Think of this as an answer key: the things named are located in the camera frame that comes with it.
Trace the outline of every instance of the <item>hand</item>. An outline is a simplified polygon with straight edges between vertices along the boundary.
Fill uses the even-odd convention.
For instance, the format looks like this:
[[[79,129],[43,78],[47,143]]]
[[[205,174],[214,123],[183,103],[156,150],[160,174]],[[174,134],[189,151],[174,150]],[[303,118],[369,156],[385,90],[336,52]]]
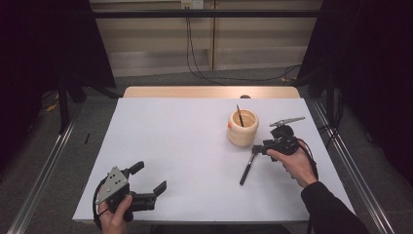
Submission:
[[[100,215],[103,234],[125,234],[127,233],[127,223],[124,221],[125,211],[131,206],[132,196],[128,195],[119,204],[116,213],[111,213],[109,205],[103,202],[97,208]]]
[[[302,141],[299,141],[301,146],[305,147]],[[316,176],[313,173],[313,169],[310,165],[310,161],[307,158],[306,153],[300,147],[297,152],[291,155],[284,155],[279,153],[274,149],[267,150],[267,154],[273,157],[274,159],[282,162],[282,165],[286,170],[291,174],[292,177],[297,179],[297,183],[305,188],[311,183],[317,181]]]

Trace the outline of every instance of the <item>white paper sheet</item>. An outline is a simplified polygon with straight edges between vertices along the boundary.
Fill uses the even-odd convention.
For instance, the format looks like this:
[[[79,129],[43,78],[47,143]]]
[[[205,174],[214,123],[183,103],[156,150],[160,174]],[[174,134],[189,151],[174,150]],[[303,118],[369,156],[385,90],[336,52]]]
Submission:
[[[92,199],[113,166],[138,161],[145,168],[131,175],[131,191],[147,193],[162,181],[167,190],[154,211],[134,213],[135,220],[159,222],[277,222],[307,220],[302,188],[269,156],[259,154],[244,186],[240,179],[250,147],[226,137],[230,114],[249,109],[260,121],[254,144],[272,138],[270,123],[305,116],[289,124],[310,145],[319,179],[352,211],[353,207],[319,137],[305,101],[292,99],[122,98],[79,202],[74,220],[93,220]]]

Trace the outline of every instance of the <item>gray floor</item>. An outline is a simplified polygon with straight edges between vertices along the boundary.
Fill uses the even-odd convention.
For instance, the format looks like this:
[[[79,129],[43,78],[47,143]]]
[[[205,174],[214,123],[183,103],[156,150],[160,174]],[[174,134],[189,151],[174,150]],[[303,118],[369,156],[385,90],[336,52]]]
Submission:
[[[288,77],[294,77],[298,69]],[[268,79],[282,75],[284,68],[265,68],[247,70],[226,70],[204,72],[206,77],[220,76],[243,79]],[[215,80],[225,85],[262,85],[282,86],[280,79],[268,81],[236,81],[230,79]],[[191,73],[148,75],[140,77],[117,78],[118,88],[112,91],[122,94],[128,86],[187,86],[216,85],[204,78]],[[38,203],[33,205],[33,216],[21,229],[23,233],[100,233],[93,225],[74,222],[71,218],[82,195],[89,173],[94,166],[94,160],[104,139],[117,100],[102,96],[86,89],[88,99],[83,104],[71,101],[70,109],[80,110],[73,130],[65,147],[51,171],[51,176],[45,181],[45,187]],[[321,98],[311,99],[307,95],[307,87],[299,88],[300,95],[306,99],[317,126],[322,126],[315,103],[325,101]],[[47,98],[45,105],[53,100]],[[26,200],[36,178],[42,172],[42,167],[48,160],[58,138],[59,113],[58,107],[52,112],[41,110],[39,116],[21,148],[16,160],[2,174],[0,184],[0,233],[7,233],[19,209]],[[366,131],[357,120],[355,114],[344,106],[344,116],[340,125],[340,137],[345,141],[357,167],[361,171],[372,194],[376,198],[385,217],[390,222],[394,233],[413,233],[413,190],[403,178],[389,165],[381,148],[370,142]],[[328,141],[326,132],[320,133]],[[330,157],[342,178],[345,189],[352,201],[357,215],[366,224],[371,233],[381,233],[369,206],[365,205],[363,196],[359,195],[357,185],[352,180],[342,159],[338,156],[334,144],[330,144]],[[307,223],[287,223],[285,225],[292,233],[306,233]],[[182,227],[170,227],[170,233],[179,233]],[[131,233],[146,233],[149,226],[132,223]]]

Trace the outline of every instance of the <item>person's left hand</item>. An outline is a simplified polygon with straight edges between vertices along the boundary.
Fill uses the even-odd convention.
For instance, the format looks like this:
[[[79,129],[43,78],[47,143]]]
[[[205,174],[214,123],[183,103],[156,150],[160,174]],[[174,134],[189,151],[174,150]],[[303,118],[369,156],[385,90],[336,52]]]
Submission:
[[[100,215],[103,234],[126,234],[127,223],[124,221],[125,211],[131,206],[132,196],[128,195],[119,204],[116,213],[111,213],[106,202],[101,203],[97,210]]]

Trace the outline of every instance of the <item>black sleeve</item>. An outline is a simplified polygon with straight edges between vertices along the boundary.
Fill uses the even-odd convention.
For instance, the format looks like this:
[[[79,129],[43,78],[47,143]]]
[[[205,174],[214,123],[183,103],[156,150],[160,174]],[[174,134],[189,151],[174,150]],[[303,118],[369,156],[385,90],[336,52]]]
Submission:
[[[324,184],[315,182],[301,192],[316,234],[323,233],[368,233],[367,228],[344,205],[328,191]]]

